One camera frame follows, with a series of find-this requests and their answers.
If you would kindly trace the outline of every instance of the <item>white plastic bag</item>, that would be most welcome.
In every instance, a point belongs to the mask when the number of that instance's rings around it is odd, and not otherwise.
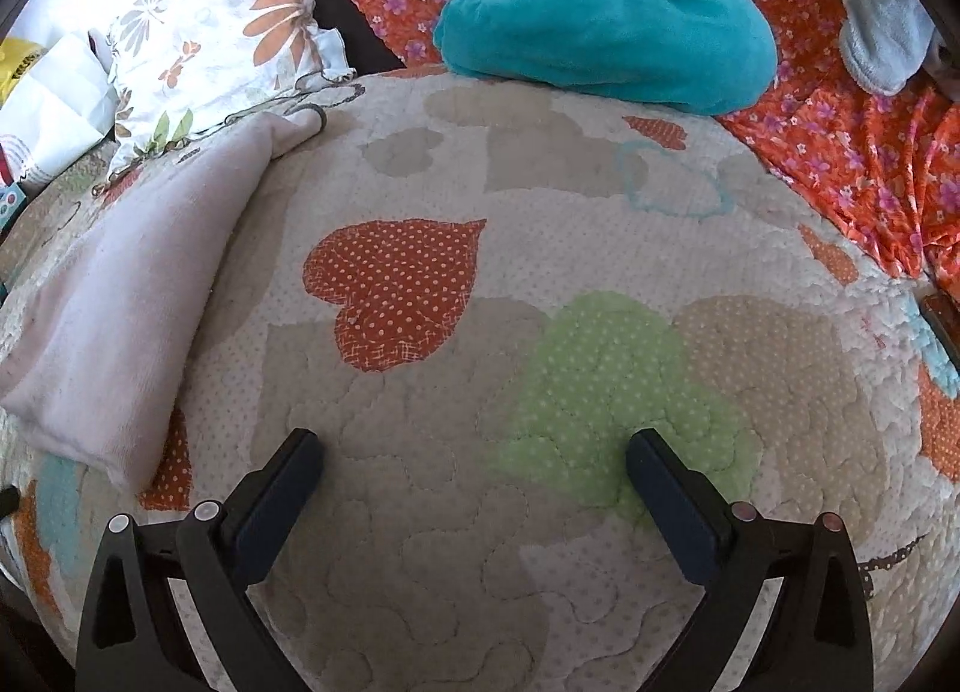
[[[0,108],[0,144],[14,182],[43,190],[109,132],[117,95],[85,34],[67,34]]]

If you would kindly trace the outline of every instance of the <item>quilted mattress cover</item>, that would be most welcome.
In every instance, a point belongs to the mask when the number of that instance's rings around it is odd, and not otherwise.
[[[916,285],[712,120],[443,67],[315,100],[328,129],[272,164],[224,257],[154,487],[0,418],[24,495],[0,562],[67,655],[110,516],[223,499],[304,426],[323,484],[251,599],[313,688],[635,690],[701,595],[623,471],[653,426],[728,499],[843,515],[895,689],[960,586],[960,379]],[[0,249],[0,355],[70,241],[195,152],[94,199],[101,148],[30,206]]]

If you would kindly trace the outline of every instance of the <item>yellow label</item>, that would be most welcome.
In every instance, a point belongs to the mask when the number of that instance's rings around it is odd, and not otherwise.
[[[0,105],[44,52],[39,44],[17,38],[5,38],[0,43]]]

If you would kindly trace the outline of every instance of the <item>white towel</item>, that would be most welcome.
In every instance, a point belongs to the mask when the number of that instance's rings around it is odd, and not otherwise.
[[[245,118],[166,158],[70,246],[0,363],[27,443],[150,486],[227,239],[270,159],[318,131],[313,110]]]
[[[843,0],[847,20],[840,55],[856,84],[869,94],[893,96],[926,57],[933,20],[920,0]]]

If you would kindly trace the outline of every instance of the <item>white pillow with leaf print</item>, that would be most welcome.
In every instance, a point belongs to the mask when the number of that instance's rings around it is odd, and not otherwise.
[[[313,0],[136,0],[109,31],[120,97],[110,175],[183,146],[232,115],[354,75]]]

